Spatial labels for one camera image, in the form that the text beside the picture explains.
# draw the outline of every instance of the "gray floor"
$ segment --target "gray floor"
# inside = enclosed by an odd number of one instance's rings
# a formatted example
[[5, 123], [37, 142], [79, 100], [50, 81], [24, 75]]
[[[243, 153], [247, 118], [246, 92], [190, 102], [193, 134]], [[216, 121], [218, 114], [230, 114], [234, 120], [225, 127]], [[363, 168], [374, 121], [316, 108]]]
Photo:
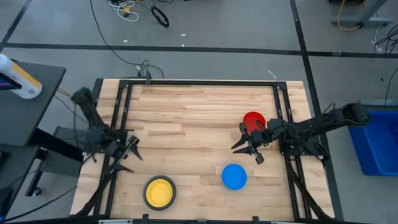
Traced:
[[[24, 2], [0, 1], [0, 39]], [[338, 4], [329, 4], [327, 0], [296, 2], [308, 50], [374, 52], [371, 43], [373, 27], [347, 33], [329, 23], [331, 16], [337, 13]], [[93, 4], [99, 25], [111, 45], [181, 47], [184, 44], [186, 47], [300, 50], [289, 0], [175, 0], [173, 4], [158, 3], [170, 19], [168, 29], [158, 25], [140, 5], [134, 7], [140, 14], [139, 21], [129, 23], [117, 17], [106, 0], [93, 0]], [[396, 1], [387, 1], [379, 15], [394, 17], [398, 21], [397, 7]], [[349, 5], [344, 13], [354, 14], [362, 10], [362, 6]], [[391, 27], [381, 27], [378, 39], [383, 38]], [[81, 0], [33, 0], [9, 43], [104, 44], [96, 30], [89, 1]], [[5, 48], [4, 53], [24, 62], [67, 68], [62, 86], [70, 92], [82, 86], [92, 88], [97, 78], [133, 77], [137, 74], [135, 66], [123, 63], [108, 50]], [[267, 73], [271, 70], [278, 80], [304, 81], [310, 102], [301, 56], [150, 51], [120, 51], [118, 54], [137, 63], [148, 59], [163, 69], [166, 78], [273, 80]], [[310, 64], [321, 108], [325, 109], [331, 102], [342, 106], [361, 99], [384, 98], [388, 79], [398, 67], [398, 59], [310, 57]], [[152, 74], [160, 75], [157, 70]], [[59, 97], [72, 106], [65, 97]], [[391, 88], [390, 98], [397, 97], [398, 91]], [[40, 128], [50, 133], [57, 126], [72, 128], [72, 118], [71, 112], [54, 99]], [[84, 129], [86, 125], [77, 120], [77, 128]], [[346, 128], [328, 133], [328, 139], [345, 220], [396, 223], [398, 178], [363, 175]], [[30, 178], [21, 192], [24, 193]], [[43, 195], [27, 198], [20, 194], [9, 217], [42, 205], [76, 182], [74, 177], [44, 174], [39, 182]], [[73, 192], [17, 221], [65, 217], [69, 214], [72, 199]]]

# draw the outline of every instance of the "black desk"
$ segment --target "black desk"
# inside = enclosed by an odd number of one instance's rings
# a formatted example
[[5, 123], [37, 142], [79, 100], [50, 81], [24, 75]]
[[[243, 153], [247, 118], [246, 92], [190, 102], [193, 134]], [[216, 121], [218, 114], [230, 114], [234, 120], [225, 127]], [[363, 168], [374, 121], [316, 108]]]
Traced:
[[[22, 99], [10, 91], [0, 91], [0, 151], [8, 152], [5, 163], [0, 167], [0, 187], [6, 187], [17, 178], [22, 177], [10, 186], [12, 188], [10, 205], [14, 202], [35, 159], [42, 160], [40, 168], [45, 159], [50, 161], [53, 158], [49, 164], [56, 164], [57, 162], [54, 160], [66, 157], [67, 160], [72, 160], [73, 164], [77, 163], [78, 165], [83, 160], [79, 148], [37, 128], [66, 69], [33, 63], [17, 62], [17, 64], [38, 79], [43, 85], [43, 90], [38, 97], [32, 100]], [[26, 193], [27, 196], [32, 195], [43, 171], [52, 172], [51, 166], [36, 171]]]

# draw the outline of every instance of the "blue disc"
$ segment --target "blue disc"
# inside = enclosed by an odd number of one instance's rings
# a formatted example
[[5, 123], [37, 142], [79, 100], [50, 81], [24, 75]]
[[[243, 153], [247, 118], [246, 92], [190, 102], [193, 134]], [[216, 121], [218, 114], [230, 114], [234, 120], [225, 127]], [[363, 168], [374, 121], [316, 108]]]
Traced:
[[248, 181], [248, 175], [243, 167], [238, 164], [230, 164], [226, 166], [222, 174], [223, 183], [231, 190], [240, 190]]

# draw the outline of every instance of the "wood plank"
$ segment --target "wood plank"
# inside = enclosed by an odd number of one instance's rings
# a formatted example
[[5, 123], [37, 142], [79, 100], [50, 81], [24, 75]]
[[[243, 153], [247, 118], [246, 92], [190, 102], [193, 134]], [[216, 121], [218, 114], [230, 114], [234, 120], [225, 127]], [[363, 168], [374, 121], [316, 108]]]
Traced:
[[[110, 123], [119, 80], [104, 80], [98, 111]], [[295, 121], [310, 118], [302, 82], [287, 82]], [[233, 154], [230, 147], [240, 138], [238, 124], [248, 111], [268, 120], [276, 118], [274, 96], [268, 86], [134, 85], [126, 128], [141, 141], [143, 161], [129, 156], [123, 165], [135, 173], [120, 172], [116, 182], [112, 218], [293, 220], [283, 157], [273, 142], [261, 148], [265, 162]], [[307, 188], [333, 216], [325, 173], [320, 161], [303, 157]], [[221, 173], [230, 163], [241, 164], [248, 173], [246, 186], [231, 191], [223, 186]], [[98, 171], [84, 165], [72, 207], [77, 211], [98, 184]], [[177, 186], [174, 204], [163, 212], [147, 208], [142, 189], [154, 175], [167, 175]], [[300, 213], [303, 213], [297, 190]]]

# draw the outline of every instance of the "blue storage bin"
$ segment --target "blue storage bin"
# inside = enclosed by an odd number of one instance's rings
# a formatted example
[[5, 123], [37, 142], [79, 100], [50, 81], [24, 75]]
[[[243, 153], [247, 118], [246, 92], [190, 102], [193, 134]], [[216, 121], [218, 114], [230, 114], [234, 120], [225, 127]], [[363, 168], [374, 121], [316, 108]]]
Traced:
[[365, 175], [398, 175], [398, 111], [369, 111], [373, 120], [349, 128]]

